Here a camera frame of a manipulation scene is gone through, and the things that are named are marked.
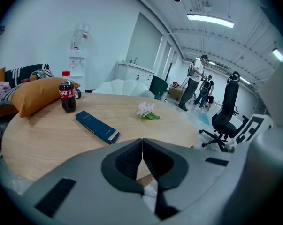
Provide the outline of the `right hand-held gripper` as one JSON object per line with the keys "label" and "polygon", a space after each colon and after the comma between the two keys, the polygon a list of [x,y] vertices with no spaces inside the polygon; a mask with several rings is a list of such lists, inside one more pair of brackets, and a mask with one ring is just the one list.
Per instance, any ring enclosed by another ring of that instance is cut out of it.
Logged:
{"label": "right hand-held gripper", "polygon": [[239,129],[238,133],[225,145],[225,152],[234,152],[240,143],[252,141],[258,134],[273,127],[273,120],[268,115],[253,115]]}

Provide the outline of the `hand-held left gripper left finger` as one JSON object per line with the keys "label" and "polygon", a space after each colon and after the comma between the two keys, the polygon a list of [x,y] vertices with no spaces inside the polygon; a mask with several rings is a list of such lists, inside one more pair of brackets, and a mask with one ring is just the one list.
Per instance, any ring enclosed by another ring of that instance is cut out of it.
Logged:
{"label": "hand-held left gripper left finger", "polygon": [[136,182],[141,145],[128,140],[75,155],[14,201],[37,225],[155,225]]}

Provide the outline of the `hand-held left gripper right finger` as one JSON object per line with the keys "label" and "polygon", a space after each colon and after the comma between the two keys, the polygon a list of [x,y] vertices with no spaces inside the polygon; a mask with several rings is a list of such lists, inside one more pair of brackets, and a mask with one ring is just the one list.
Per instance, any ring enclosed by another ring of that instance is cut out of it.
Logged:
{"label": "hand-held left gripper right finger", "polygon": [[225,206],[241,174],[241,156],[142,140],[158,183],[155,215],[170,225],[226,225]]}

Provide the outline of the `white tissue pack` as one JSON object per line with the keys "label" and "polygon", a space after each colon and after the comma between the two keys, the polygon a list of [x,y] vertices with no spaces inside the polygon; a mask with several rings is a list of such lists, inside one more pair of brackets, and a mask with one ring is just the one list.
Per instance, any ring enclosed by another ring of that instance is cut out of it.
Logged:
{"label": "white tissue pack", "polygon": [[154,213],[156,201],[157,201],[157,194],[158,194],[158,183],[157,181],[152,178],[150,183],[144,187],[144,195],[142,197],[145,204],[148,206],[150,211]]}

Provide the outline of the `dark blue box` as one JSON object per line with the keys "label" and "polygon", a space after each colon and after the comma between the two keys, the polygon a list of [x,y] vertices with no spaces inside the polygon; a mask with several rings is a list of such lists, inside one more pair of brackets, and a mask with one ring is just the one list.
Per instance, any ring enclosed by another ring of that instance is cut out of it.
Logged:
{"label": "dark blue box", "polygon": [[118,130],[100,121],[86,111],[77,113],[75,118],[81,125],[109,145],[114,144],[120,135]]}

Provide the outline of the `cola bottle red cap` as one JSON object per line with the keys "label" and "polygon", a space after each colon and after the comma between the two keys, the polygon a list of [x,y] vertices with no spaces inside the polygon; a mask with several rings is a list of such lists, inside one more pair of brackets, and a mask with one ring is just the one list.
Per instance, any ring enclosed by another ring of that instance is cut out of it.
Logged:
{"label": "cola bottle red cap", "polygon": [[74,112],[76,109],[75,86],[70,80],[70,71],[62,71],[62,81],[59,85],[59,94],[64,111],[66,113]]}

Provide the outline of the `pink artificial flower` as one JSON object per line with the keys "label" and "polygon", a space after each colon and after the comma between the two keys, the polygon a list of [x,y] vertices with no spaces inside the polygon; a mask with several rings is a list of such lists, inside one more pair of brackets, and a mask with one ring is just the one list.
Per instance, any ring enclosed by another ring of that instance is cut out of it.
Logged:
{"label": "pink artificial flower", "polygon": [[137,115],[140,116],[143,119],[150,119],[150,120],[157,120],[160,118],[160,116],[155,115],[153,113],[154,110],[154,103],[153,104],[147,104],[146,102],[143,102],[139,104]]}

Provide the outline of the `wooden coffee table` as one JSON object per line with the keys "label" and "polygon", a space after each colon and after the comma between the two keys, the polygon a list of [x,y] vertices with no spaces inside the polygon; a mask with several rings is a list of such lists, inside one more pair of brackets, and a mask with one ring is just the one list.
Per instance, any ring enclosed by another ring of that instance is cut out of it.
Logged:
{"label": "wooden coffee table", "polygon": [[[155,104],[157,120],[137,115],[139,104]],[[167,103],[147,97],[87,93],[77,101],[76,112],[87,111],[119,131],[119,142],[151,138],[192,147],[197,132],[192,123]],[[83,127],[75,113],[66,113],[57,100],[28,118],[16,115],[2,139],[2,154],[8,168],[36,181],[76,154],[107,144]]]}

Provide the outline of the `black office chair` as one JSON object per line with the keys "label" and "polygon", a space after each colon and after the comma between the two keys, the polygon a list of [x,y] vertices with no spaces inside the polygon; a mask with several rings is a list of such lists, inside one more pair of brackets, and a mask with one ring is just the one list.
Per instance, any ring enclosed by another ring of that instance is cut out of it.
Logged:
{"label": "black office chair", "polygon": [[239,90],[240,74],[237,71],[234,71],[232,75],[227,79],[227,85],[225,87],[224,99],[220,111],[216,113],[212,118],[212,126],[216,134],[211,134],[208,131],[202,129],[199,133],[206,133],[213,140],[203,143],[201,146],[204,148],[212,143],[218,144],[221,151],[227,151],[225,148],[225,142],[227,138],[234,138],[237,133],[244,127],[244,123],[236,128],[230,120],[234,113],[236,98]]}

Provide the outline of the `teal board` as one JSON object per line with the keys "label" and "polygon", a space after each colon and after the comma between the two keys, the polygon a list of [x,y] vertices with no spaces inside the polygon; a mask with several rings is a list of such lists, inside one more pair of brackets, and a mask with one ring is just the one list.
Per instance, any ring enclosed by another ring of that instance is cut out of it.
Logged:
{"label": "teal board", "polygon": [[202,121],[203,123],[209,125],[209,118],[205,113],[199,113],[199,120]]}

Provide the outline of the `large cardboard box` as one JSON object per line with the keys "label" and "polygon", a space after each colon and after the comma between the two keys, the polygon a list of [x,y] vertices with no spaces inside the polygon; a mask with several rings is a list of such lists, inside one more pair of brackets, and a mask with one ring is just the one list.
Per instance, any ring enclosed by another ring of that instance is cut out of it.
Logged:
{"label": "large cardboard box", "polygon": [[185,91],[185,88],[180,88],[180,87],[171,87],[169,90],[168,90],[168,94],[169,96],[176,100],[176,101],[180,101],[183,94],[184,94],[184,91]]}

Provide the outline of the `white flower-shaped chair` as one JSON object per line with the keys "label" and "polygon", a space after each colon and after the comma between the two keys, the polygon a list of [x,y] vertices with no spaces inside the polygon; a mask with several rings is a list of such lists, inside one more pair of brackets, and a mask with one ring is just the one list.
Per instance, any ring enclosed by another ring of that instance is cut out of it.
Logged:
{"label": "white flower-shaped chair", "polygon": [[104,82],[98,88],[94,89],[92,93],[138,96],[154,99],[154,94],[148,87],[135,80],[115,79],[110,82]]}

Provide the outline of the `orange pillow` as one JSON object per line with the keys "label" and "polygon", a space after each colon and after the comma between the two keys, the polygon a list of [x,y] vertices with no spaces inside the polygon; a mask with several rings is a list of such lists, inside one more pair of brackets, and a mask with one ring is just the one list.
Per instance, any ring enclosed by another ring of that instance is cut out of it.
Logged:
{"label": "orange pillow", "polygon": [[62,78],[51,77],[27,82],[17,88],[11,97],[11,103],[25,118],[60,98],[59,86]]}

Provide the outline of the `white water dispenser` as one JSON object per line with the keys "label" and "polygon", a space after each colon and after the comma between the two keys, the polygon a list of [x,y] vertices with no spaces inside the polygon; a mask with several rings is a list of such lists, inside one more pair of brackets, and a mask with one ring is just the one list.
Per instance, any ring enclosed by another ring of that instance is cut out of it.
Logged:
{"label": "white water dispenser", "polygon": [[85,92],[86,88],[86,55],[82,50],[71,49],[69,51],[69,71],[73,81],[80,84],[80,90]]}

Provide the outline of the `white sink cabinet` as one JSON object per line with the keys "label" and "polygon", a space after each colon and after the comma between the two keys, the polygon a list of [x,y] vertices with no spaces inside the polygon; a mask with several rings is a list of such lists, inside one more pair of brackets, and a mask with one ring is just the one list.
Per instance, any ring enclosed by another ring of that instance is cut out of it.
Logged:
{"label": "white sink cabinet", "polygon": [[150,88],[155,72],[130,62],[117,62],[114,79],[135,80]]}

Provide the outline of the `pink cloth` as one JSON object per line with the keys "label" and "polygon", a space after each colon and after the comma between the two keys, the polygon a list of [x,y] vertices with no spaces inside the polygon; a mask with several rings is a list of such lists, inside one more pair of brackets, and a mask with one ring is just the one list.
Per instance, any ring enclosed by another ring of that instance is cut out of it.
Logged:
{"label": "pink cloth", "polygon": [[11,90],[9,82],[0,82],[0,95],[6,93]]}

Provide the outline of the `grey roller blind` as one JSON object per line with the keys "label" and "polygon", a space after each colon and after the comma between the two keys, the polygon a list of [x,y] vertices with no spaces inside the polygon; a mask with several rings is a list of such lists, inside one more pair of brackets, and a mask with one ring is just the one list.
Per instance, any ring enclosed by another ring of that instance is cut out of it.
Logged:
{"label": "grey roller blind", "polygon": [[141,67],[153,70],[157,53],[162,40],[162,34],[142,14],[138,15],[137,22],[130,40],[126,61],[134,63],[138,57]]}

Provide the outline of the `clear water jug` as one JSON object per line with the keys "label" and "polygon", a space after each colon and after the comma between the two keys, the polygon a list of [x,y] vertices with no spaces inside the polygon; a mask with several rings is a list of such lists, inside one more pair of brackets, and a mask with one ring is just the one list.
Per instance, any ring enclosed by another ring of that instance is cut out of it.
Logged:
{"label": "clear water jug", "polygon": [[80,23],[75,26],[71,41],[72,50],[84,51],[87,46],[90,26],[86,23]]}

